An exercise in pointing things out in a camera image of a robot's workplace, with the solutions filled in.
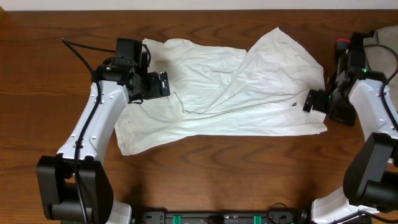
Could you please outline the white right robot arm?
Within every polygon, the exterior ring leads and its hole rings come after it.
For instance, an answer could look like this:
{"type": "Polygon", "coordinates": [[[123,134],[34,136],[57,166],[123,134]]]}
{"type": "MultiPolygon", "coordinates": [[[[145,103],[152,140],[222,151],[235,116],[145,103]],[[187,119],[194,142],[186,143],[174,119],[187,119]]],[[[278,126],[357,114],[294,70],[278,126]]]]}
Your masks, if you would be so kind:
{"type": "Polygon", "coordinates": [[[327,90],[311,89],[305,112],[319,111],[330,120],[353,126],[359,121],[365,143],[348,166],[342,187],[315,199],[299,217],[300,223],[389,223],[379,213],[397,210],[397,173],[386,169],[397,164],[397,110],[389,94],[387,77],[372,70],[366,50],[381,48],[393,58],[397,52],[379,41],[379,34],[354,33],[336,42],[336,72],[327,90]]]}

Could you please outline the white t-shirt with black stripes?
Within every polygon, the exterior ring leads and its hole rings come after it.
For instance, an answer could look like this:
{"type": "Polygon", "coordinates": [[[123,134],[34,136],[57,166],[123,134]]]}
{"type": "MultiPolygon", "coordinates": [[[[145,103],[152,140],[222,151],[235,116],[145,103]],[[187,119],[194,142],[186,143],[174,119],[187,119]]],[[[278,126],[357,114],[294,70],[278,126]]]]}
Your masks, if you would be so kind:
{"type": "Polygon", "coordinates": [[[326,131],[325,115],[304,112],[311,89],[324,88],[322,66],[294,39],[273,29],[249,50],[186,39],[145,39],[150,71],[167,72],[170,95],[128,105],[116,137],[121,153],[195,135],[301,136],[326,131]]]}

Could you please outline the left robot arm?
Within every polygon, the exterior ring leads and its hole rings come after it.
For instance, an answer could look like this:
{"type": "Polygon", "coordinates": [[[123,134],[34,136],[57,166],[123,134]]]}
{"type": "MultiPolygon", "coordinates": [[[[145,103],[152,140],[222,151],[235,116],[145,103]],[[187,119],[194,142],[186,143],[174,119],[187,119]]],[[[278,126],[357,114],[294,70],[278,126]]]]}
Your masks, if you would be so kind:
{"type": "Polygon", "coordinates": [[[91,90],[75,129],[36,173],[44,215],[61,223],[133,223],[132,208],[114,199],[104,158],[128,104],[170,95],[166,72],[149,72],[151,54],[139,40],[118,38],[112,57],[89,68],[91,90]]]}

